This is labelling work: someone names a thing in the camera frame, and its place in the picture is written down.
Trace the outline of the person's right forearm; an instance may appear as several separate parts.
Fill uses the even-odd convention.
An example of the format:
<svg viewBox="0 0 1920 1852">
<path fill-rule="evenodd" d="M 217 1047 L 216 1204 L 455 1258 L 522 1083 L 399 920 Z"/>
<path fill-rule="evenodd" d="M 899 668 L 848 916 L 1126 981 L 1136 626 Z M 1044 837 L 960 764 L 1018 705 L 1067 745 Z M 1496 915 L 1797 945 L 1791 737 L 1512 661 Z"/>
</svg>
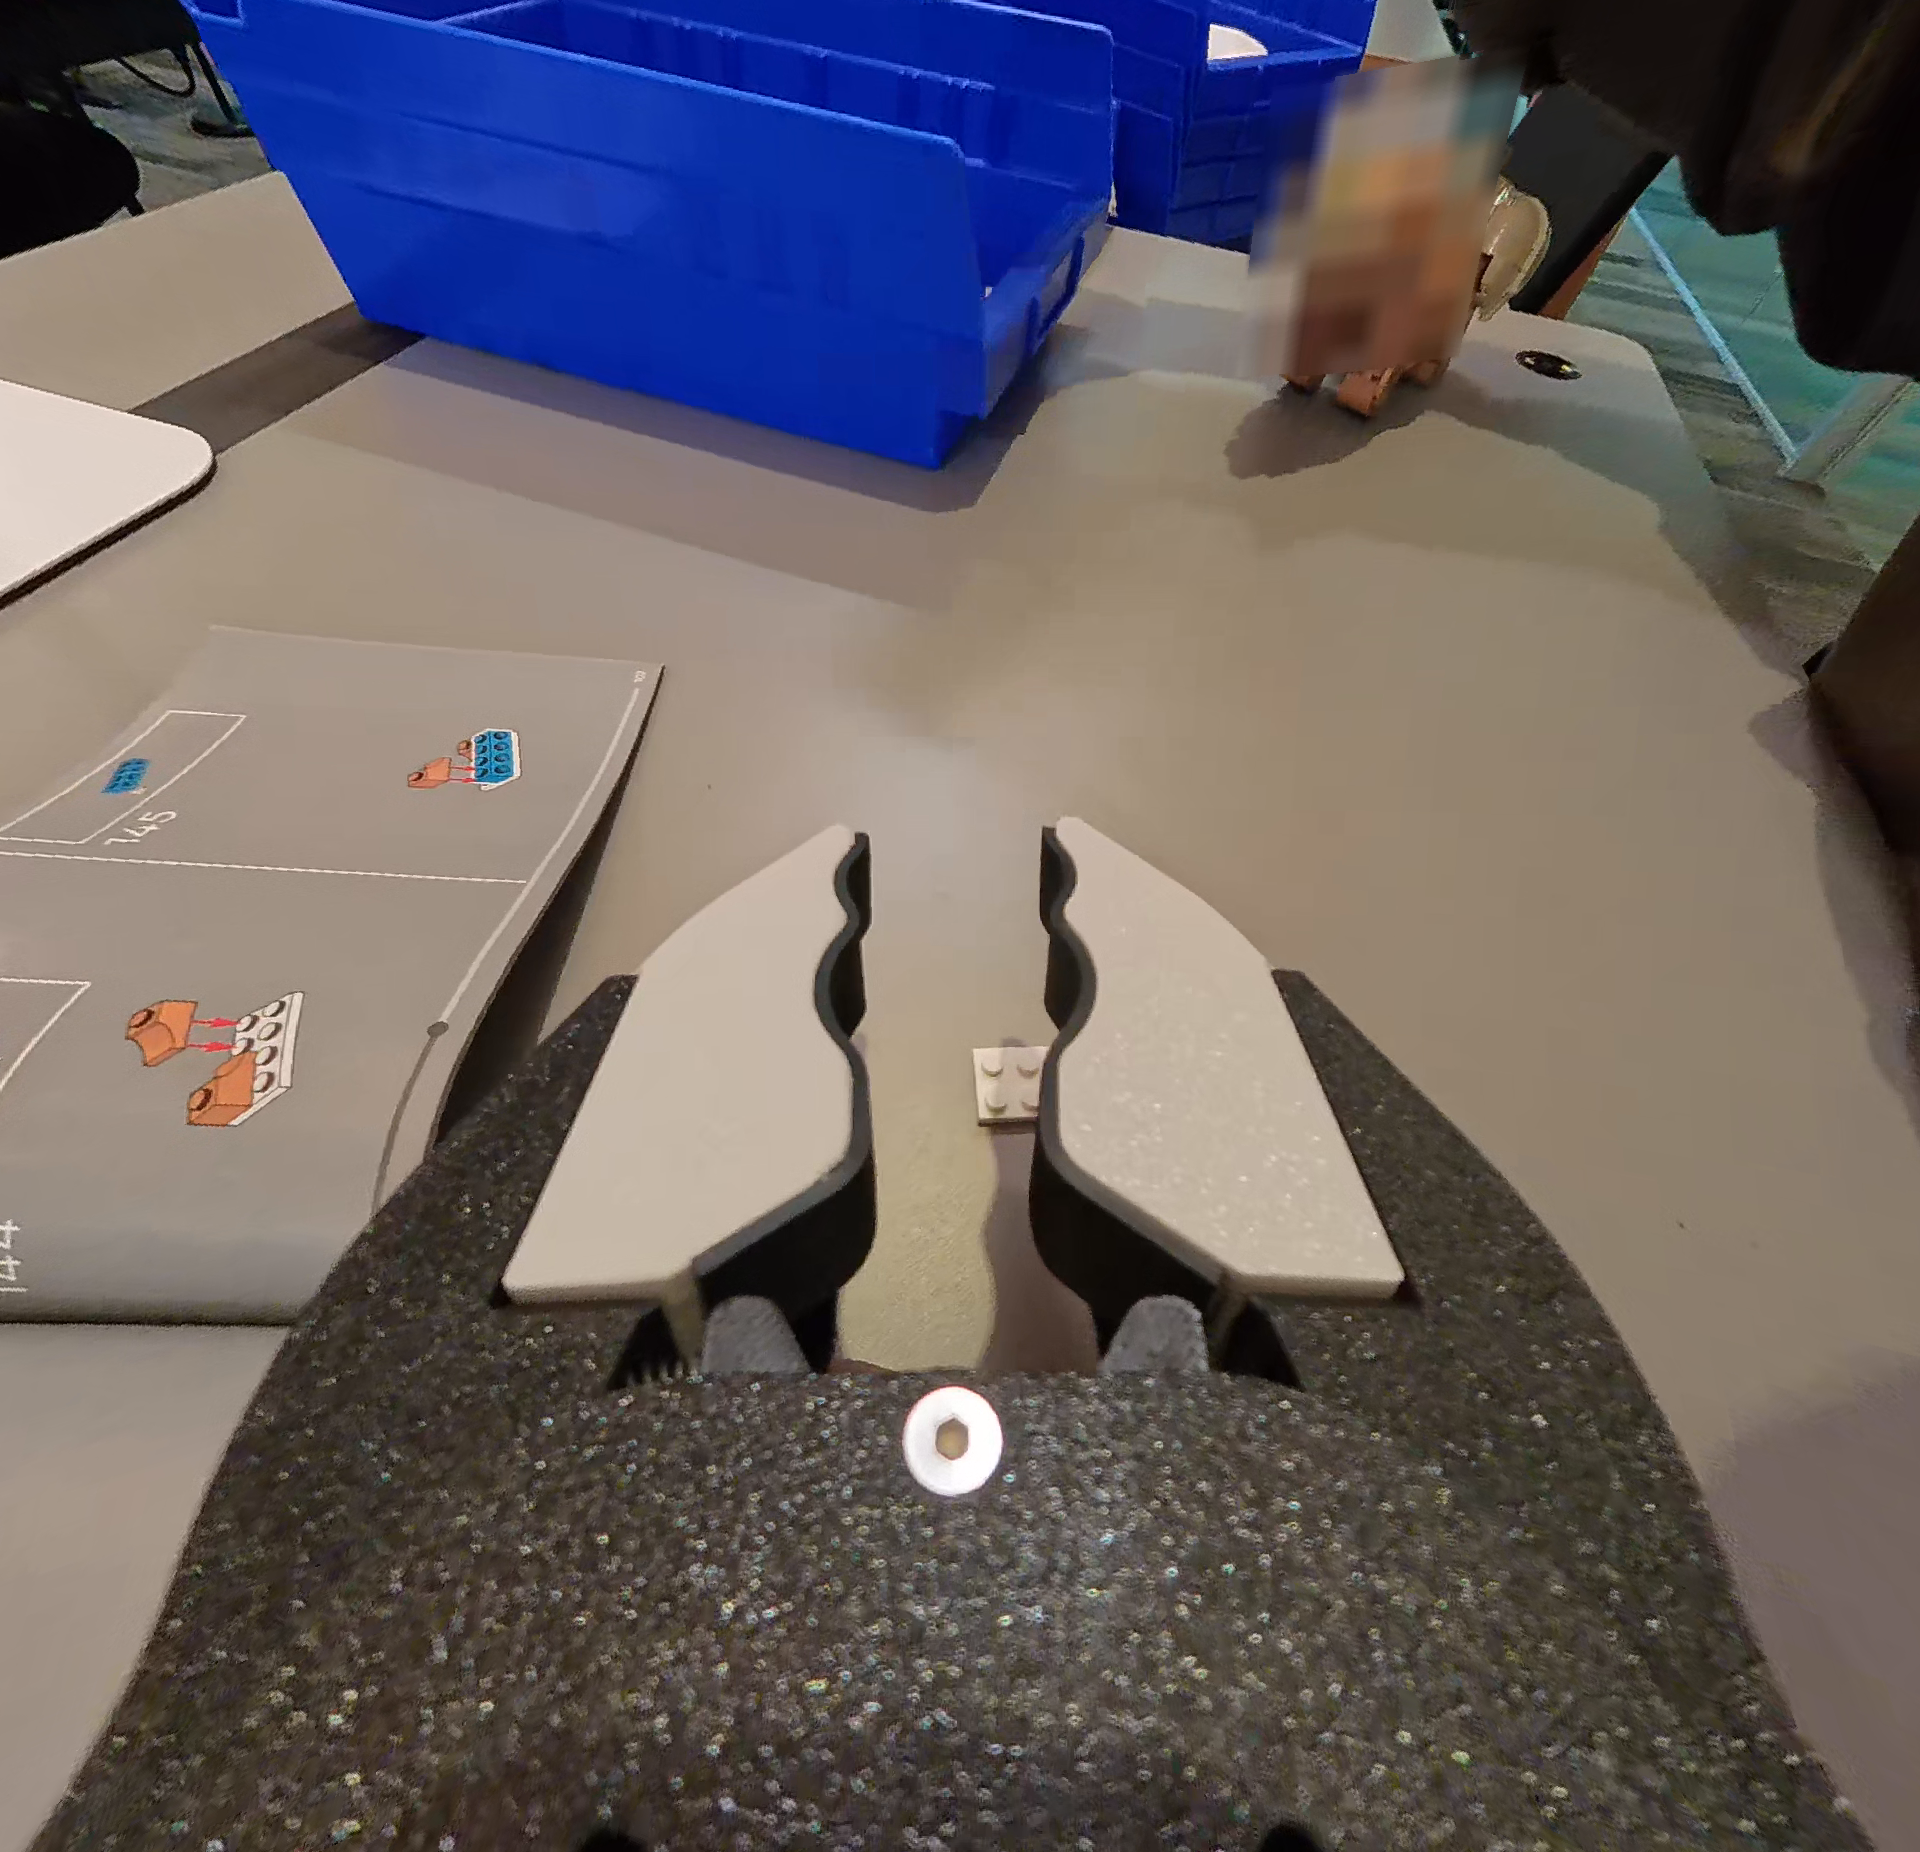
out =
<svg viewBox="0 0 1920 1852">
<path fill-rule="evenodd" d="M 1478 55 L 1666 147 L 1720 234 L 1777 234 L 1801 349 L 1916 378 L 1916 0 L 1450 0 Z"/>
</svg>

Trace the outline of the white stand base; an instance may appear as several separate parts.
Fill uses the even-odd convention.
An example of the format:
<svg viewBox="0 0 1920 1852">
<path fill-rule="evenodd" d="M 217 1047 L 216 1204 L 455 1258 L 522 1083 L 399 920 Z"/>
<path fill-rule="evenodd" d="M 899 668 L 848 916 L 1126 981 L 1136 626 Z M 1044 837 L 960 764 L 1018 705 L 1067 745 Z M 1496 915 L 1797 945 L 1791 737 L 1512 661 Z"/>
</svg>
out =
<svg viewBox="0 0 1920 1852">
<path fill-rule="evenodd" d="M 2 603 L 176 508 L 216 464 L 182 424 L 2 381 Z"/>
</svg>

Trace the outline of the blue plastic bin with bricks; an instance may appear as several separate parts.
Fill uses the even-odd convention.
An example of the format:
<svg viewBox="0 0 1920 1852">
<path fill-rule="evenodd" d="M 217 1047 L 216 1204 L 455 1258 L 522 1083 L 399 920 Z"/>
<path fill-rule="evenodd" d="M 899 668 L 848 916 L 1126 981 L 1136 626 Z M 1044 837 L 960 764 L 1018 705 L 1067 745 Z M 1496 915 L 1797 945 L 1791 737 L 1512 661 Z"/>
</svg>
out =
<svg viewBox="0 0 1920 1852">
<path fill-rule="evenodd" d="M 942 467 L 1070 305 L 1113 38 L 980 0 L 182 0 L 365 317 Z"/>
</svg>

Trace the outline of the grey instruction booklet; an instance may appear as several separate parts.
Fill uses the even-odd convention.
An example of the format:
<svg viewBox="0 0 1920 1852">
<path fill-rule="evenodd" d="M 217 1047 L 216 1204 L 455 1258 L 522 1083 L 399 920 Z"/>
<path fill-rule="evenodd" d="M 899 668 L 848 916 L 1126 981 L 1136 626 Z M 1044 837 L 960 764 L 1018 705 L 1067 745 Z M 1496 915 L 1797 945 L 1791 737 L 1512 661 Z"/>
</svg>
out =
<svg viewBox="0 0 1920 1852">
<path fill-rule="evenodd" d="M 216 626 L 2 818 L 2 1322 L 274 1326 L 432 1143 L 660 668 Z"/>
</svg>

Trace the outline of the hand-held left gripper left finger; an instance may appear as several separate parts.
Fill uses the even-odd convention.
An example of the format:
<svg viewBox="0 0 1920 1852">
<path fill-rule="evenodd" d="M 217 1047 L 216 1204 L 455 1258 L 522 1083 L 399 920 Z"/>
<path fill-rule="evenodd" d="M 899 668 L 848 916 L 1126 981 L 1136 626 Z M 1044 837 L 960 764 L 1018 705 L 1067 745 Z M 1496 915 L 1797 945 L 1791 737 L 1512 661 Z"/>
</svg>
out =
<svg viewBox="0 0 1920 1852">
<path fill-rule="evenodd" d="M 832 1363 L 875 1237 L 860 943 L 871 843 L 825 825 L 642 959 L 501 1272 L 516 1307 L 653 1307 L 684 1361 L 732 1300 Z"/>
</svg>

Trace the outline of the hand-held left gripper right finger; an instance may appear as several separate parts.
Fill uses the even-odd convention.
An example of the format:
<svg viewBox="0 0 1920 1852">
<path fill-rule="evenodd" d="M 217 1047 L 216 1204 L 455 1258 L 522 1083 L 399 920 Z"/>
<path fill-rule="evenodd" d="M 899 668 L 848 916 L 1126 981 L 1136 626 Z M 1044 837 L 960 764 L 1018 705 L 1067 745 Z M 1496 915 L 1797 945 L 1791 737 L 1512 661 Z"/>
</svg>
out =
<svg viewBox="0 0 1920 1852">
<path fill-rule="evenodd" d="M 1025 1212 L 1107 1376 L 1286 1376 L 1279 1307 L 1402 1307 L 1405 1263 L 1258 948 L 1089 821 L 1044 828 L 1054 1040 Z"/>
</svg>

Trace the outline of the black office chair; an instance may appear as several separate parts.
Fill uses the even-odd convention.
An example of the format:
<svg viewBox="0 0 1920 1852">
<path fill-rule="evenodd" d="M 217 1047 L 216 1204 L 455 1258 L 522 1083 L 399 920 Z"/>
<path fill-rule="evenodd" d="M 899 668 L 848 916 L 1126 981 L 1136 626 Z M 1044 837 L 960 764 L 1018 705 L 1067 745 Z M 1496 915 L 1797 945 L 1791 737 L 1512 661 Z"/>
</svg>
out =
<svg viewBox="0 0 1920 1852">
<path fill-rule="evenodd" d="M 139 212 L 131 151 L 54 103 L 44 42 L 44 4 L 2 0 L 2 258 Z"/>
</svg>

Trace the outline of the brown toy brick figure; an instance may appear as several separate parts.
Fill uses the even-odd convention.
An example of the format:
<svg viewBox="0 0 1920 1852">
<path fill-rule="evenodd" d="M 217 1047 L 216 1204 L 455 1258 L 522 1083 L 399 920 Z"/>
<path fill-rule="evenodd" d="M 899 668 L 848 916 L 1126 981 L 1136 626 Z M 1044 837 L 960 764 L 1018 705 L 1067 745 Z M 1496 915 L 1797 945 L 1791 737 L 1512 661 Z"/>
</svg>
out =
<svg viewBox="0 0 1920 1852">
<path fill-rule="evenodd" d="M 1284 388 L 1372 418 L 1402 384 L 1431 388 L 1476 322 L 1520 293 L 1552 242 L 1548 210 L 1516 188 L 1402 192 L 1333 183 L 1310 214 L 1280 322 Z"/>
</svg>

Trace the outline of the grey desk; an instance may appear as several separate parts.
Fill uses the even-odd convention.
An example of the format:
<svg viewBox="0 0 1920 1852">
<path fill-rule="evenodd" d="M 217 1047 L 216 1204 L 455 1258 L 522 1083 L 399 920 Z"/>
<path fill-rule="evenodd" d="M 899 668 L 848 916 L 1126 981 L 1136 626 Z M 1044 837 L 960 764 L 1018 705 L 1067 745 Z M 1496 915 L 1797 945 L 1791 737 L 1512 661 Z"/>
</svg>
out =
<svg viewBox="0 0 1920 1852">
<path fill-rule="evenodd" d="M 262 422 L 2 611 L 2 798 L 216 623 L 636 656 L 659 705 L 495 1074 L 829 823 L 872 837 L 878 1230 L 842 1341 L 1070 1370 L 1025 1134 L 1039 832 L 1078 813 L 1305 972 L 1548 1224 L 1666 1405 L 1788 1695 L 1916 1848 L 1916 1019 L 1761 544 L 1652 362 L 1485 328 L 1390 424 L 1239 378 L 1240 258 L 1113 234 L 923 473 L 415 346 L 289 408 L 347 290 L 281 179 L 2 266 L 2 374 Z M 1520 349 L 1561 354 L 1547 381 Z"/>
</svg>

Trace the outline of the person's dark brown jacket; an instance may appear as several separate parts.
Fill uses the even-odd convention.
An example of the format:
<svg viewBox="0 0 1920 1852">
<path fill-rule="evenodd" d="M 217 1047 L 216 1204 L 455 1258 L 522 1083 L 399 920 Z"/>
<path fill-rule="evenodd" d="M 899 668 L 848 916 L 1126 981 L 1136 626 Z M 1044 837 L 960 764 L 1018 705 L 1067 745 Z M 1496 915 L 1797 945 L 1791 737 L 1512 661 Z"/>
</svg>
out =
<svg viewBox="0 0 1920 1852">
<path fill-rule="evenodd" d="M 1916 1019 L 1916 521 L 1804 677 L 1817 755 L 1841 790 L 1886 925 L 1897 932 L 1909 1016 Z"/>
</svg>

